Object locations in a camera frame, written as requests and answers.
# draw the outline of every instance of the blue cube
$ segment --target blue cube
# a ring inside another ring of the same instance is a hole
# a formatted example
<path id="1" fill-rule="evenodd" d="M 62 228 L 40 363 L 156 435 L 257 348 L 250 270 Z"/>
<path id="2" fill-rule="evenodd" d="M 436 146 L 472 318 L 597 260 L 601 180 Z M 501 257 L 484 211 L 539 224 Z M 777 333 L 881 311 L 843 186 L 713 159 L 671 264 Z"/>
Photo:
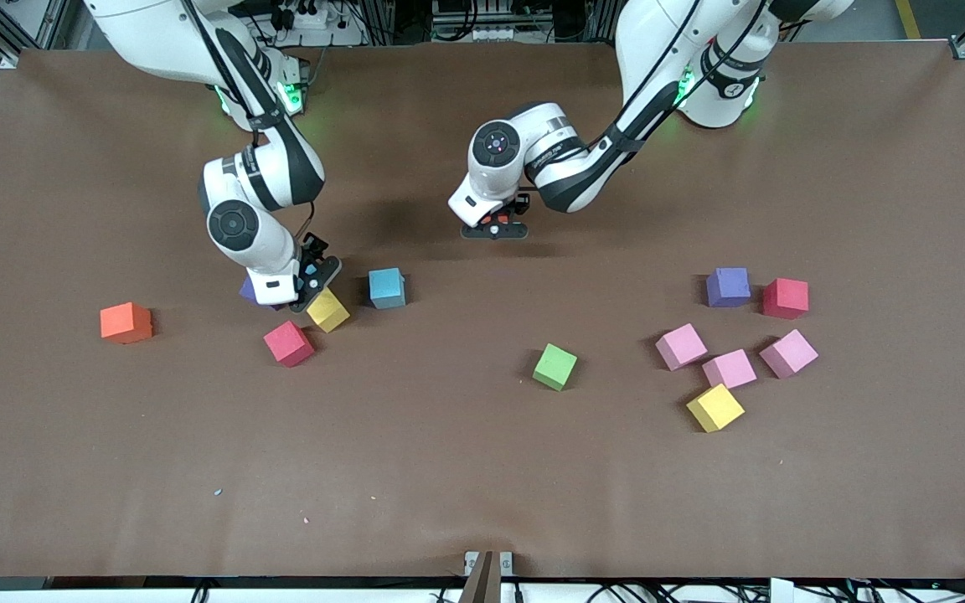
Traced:
<path id="1" fill-rule="evenodd" d="M 368 280 L 371 282 L 371 302 L 375 308 L 386 310 L 405 305 L 405 278 L 400 268 L 371 271 Z"/>
<path id="2" fill-rule="evenodd" d="M 751 279 L 746 268 L 717 268 L 705 279 L 711 308 L 735 308 L 751 300 Z"/>

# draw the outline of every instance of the orange cube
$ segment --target orange cube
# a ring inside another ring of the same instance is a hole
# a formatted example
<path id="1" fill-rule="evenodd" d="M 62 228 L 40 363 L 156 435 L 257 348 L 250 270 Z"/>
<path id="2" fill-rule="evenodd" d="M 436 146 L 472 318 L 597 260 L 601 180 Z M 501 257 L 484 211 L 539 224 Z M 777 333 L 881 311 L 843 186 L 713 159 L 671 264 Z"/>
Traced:
<path id="1" fill-rule="evenodd" d="M 103 339 L 114 343 L 136 343 L 149 339 L 154 333 L 151 310 L 131 301 L 100 310 L 99 324 Z"/>

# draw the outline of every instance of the green cube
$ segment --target green cube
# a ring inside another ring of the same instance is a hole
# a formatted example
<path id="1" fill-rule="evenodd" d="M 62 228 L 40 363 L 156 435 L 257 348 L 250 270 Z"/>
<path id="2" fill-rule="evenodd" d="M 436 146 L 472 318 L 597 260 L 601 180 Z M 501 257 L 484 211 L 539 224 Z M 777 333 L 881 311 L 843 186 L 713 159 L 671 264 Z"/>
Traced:
<path id="1" fill-rule="evenodd" d="M 560 392 L 568 382 L 568 375 L 571 374 L 571 367 L 574 366 L 575 356 L 552 343 L 547 343 L 543 357 L 535 366 L 535 381 L 543 382 Z"/>

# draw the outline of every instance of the green led light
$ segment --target green led light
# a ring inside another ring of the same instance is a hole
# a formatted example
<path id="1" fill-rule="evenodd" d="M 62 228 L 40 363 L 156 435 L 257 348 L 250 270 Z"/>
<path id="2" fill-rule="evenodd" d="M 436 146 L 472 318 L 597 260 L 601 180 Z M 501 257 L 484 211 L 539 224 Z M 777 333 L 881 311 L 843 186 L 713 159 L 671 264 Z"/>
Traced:
<path id="1" fill-rule="evenodd" d="M 279 81 L 278 93 L 282 102 L 285 103 L 285 111 L 288 111 L 288 113 L 296 113 L 303 108 L 303 100 L 300 99 L 300 91 L 297 85 L 282 84 Z"/>
<path id="2" fill-rule="evenodd" d="M 743 103 L 744 110 L 746 110 L 747 107 L 750 107 L 751 103 L 754 102 L 754 91 L 758 89 L 759 81 L 761 81 L 761 77 L 755 77 L 754 84 L 751 84 L 750 90 L 747 91 L 747 100 L 746 103 Z"/>
<path id="3" fill-rule="evenodd" d="M 222 113 L 225 113 L 226 115 L 229 115 L 229 114 L 230 114 L 230 106 L 227 106 L 227 104 L 225 104 L 225 96 L 222 96 L 222 90 L 219 90 L 219 88 L 214 88 L 214 93 L 215 93 L 216 95 L 218 95 L 218 100 L 219 100 L 219 102 L 222 103 Z"/>
<path id="4" fill-rule="evenodd" d="M 686 96 L 692 88 L 694 88 L 694 70 L 692 66 L 687 65 L 684 68 L 684 75 L 682 79 L 680 79 L 680 84 L 677 87 L 677 104 L 680 108 L 686 106 Z"/>

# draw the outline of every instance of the yellow floor line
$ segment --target yellow floor line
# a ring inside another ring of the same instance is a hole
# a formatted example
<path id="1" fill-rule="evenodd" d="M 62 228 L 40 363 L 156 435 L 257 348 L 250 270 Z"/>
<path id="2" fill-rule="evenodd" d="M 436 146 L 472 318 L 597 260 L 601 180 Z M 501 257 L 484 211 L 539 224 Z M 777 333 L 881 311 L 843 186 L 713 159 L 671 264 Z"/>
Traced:
<path id="1" fill-rule="evenodd" d="M 918 31 L 918 22 L 915 20 L 915 12 L 911 11 L 911 0 L 895 0 L 895 8 L 900 11 L 900 21 L 903 22 L 903 31 L 907 34 L 907 39 L 922 39 L 922 33 Z"/>

